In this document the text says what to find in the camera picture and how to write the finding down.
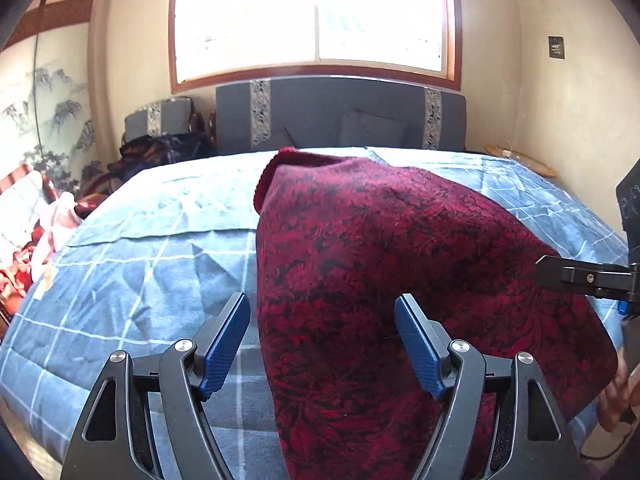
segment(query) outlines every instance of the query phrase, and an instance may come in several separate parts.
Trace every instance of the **gray pillow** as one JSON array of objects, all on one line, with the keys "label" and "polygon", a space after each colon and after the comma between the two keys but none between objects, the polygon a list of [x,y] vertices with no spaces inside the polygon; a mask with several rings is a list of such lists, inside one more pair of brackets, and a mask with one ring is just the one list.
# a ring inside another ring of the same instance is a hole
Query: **gray pillow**
[{"label": "gray pillow", "polygon": [[251,148],[252,152],[272,152],[273,150],[279,150],[285,146],[295,146],[289,132],[283,129],[280,132],[271,134],[271,137],[264,139],[254,147]]},{"label": "gray pillow", "polygon": [[124,140],[129,142],[145,135],[185,134],[193,114],[189,97],[174,97],[149,103],[124,119]]},{"label": "gray pillow", "polygon": [[338,146],[375,146],[379,148],[402,148],[406,124],[383,119],[359,110],[345,110]]}]

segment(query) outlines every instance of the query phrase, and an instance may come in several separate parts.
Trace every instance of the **bag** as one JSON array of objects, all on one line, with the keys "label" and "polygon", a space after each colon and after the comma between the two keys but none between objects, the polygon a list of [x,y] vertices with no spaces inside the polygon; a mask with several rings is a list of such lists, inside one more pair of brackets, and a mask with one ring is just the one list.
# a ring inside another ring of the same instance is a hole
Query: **bag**
[{"label": "bag", "polygon": [[31,242],[15,251],[11,267],[0,268],[0,341],[4,339],[9,323],[22,303],[22,298],[33,285],[31,278],[31,255],[44,229],[37,224],[31,233]]},{"label": "bag", "polygon": [[111,178],[126,182],[142,170],[216,155],[210,137],[203,132],[160,137],[143,136],[120,148],[122,158],[107,165]]}]

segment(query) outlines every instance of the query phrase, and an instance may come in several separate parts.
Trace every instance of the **clothes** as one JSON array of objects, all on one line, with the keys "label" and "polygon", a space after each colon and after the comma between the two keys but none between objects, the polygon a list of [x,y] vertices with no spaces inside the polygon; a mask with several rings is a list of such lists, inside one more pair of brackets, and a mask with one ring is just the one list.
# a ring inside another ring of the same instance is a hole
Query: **clothes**
[{"label": "clothes", "polygon": [[159,137],[143,136],[131,140],[120,148],[122,158],[107,165],[109,174],[126,182],[142,170],[215,156],[216,149],[203,132],[180,135],[163,134]]},{"label": "clothes", "polygon": [[31,257],[31,277],[34,282],[42,276],[44,264],[68,242],[74,229],[82,223],[74,210],[75,206],[76,199],[65,191],[40,215],[40,226],[44,229],[44,234]]},{"label": "clothes", "polygon": [[[284,149],[254,205],[260,346],[292,480],[413,475],[441,405],[396,330],[403,293],[481,352],[532,353],[567,419],[616,373],[586,298],[536,284],[536,261],[557,253],[464,186]],[[482,401],[467,478],[488,453],[493,401]]]},{"label": "clothes", "polygon": [[31,258],[36,244],[44,234],[44,229],[36,225],[31,233],[31,242],[14,253],[10,267],[0,268],[0,304],[6,312],[6,322],[18,312],[20,302],[33,283]]},{"label": "clothes", "polygon": [[88,216],[98,209],[98,206],[107,200],[108,196],[101,193],[91,193],[85,197],[82,197],[76,203],[74,211],[82,219],[86,220]]}]

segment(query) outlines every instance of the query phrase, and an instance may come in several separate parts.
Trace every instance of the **mountain painting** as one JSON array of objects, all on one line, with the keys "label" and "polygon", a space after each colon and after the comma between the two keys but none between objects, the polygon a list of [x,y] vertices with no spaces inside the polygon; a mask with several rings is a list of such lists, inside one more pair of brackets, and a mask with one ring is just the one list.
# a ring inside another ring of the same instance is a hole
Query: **mountain painting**
[{"label": "mountain painting", "polygon": [[42,32],[37,52],[31,37],[0,54],[0,176],[28,162],[77,195],[102,171],[87,88],[88,27]]}]

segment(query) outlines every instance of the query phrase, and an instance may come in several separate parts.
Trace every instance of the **blue plaid bedsheet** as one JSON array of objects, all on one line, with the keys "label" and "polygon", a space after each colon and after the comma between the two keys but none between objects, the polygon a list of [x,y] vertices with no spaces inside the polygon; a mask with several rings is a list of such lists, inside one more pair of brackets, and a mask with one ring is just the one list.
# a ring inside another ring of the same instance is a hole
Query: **blue plaid bedsheet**
[{"label": "blue plaid bedsheet", "polygon": [[[496,201],[564,257],[626,264],[626,244],[615,232],[515,161],[391,148],[310,151],[433,171]],[[32,287],[0,346],[0,396],[55,459],[63,461],[111,352],[161,352],[193,335],[242,290],[252,320],[205,411],[237,480],[287,478],[255,320],[253,195],[273,155],[220,156],[143,171],[76,230],[56,260],[52,288]],[[591,302],[619,346],[615,303]],[[179,479],[158,394],[151,405],[164,477]],[[595,424],[592,403],[571,421],[578,446]]]}]

